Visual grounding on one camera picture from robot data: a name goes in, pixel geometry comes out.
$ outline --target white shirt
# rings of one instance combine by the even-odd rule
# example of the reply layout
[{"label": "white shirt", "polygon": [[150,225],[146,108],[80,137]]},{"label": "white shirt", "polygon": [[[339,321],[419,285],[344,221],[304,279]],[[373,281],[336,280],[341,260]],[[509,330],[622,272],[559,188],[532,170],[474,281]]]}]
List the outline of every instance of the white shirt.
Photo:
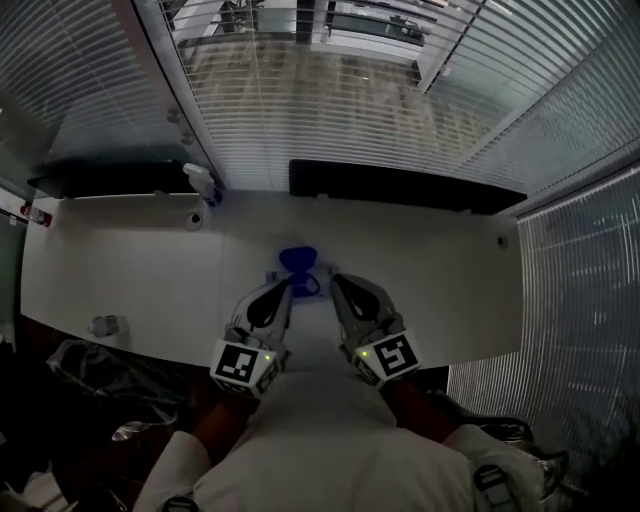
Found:
[{"label": "white shirt", "polygon": [[479,428],[439,444],[396,428],[378,392],[354,376],[289,373],[217,466],[195,437],[174,434],[134,511],[162,510],[175,496],[203,511],[470,511],[484,464],[507,473],[522,510],[537,509],[540,468]]}]

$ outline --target plastic bag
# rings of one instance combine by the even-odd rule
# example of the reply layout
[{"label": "plastic bag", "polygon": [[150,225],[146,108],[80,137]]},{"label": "plastic bag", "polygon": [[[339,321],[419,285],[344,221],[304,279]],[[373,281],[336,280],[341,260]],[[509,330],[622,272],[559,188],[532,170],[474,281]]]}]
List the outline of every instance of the plastic bag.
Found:
[{"label": "plastic bag", "polygon": [[[186,402],[186,379],[173,363],[121,353],[89,341],[66,340],[47,364],[63,383],[90,397],[92,403],[126,411],[129,422],[114,433],[114,440],[128,439],[149,425],[175,421]],[[130,428],[132,423],[137,428]]]}]

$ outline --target white table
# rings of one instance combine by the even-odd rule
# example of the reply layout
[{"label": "white table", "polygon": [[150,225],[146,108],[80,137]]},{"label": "white table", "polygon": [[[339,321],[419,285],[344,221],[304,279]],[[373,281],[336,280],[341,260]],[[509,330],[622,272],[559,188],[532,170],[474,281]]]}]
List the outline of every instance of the white table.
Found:
[{"label": "white table", "polygon": [[[36,205],[54,223],[29,226],[22,313],[87,340],[208,366],[237,301],[278,268],[281,249],[307,244],[323,261],[386,288],[428,367],[520,347],[522,271],[510,218],[236,192],[190,233],[185,221],[199,208],[196,196]],[[126,315],[130,335],[94,338],[91,319],[108,314]],[[320,358],[338,339],[330,302],[294,307],[285,340],[294,356]]]}]

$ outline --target blue object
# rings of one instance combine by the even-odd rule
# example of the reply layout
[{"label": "blue object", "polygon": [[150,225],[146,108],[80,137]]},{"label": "blue object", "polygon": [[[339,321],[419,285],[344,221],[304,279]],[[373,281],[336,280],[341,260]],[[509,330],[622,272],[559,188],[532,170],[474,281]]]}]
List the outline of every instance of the blue object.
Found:
[{"label": "blue object", "polygon": [[291,272],[289,284],[294,298],[313,297],[320,293],[320,283],[308,272],[317,257],[318,251],[313,247],[291,247],[280,253],[280,263]]}]

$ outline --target window blind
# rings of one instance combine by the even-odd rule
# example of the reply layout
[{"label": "window blind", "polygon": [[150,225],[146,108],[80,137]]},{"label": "window blind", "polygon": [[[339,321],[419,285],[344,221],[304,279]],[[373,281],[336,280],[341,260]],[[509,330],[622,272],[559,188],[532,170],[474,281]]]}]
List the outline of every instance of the window blind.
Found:
[{"label": "window blind", "polygon": [[23,197],[35,164],[181,155],[109,0],[0,6],[0,175]]},{"label": "window blind", "polygon": [[635,144],[632,2],[158,6],[231,188],[312,159],[536,195]]},{"label": "window blind", "polygon": [[464,406],[522,417],[541,443],[569,448],[578,484],[640,393],[639,190],[635,169],[523,219],[522,349],[450,370]]}]

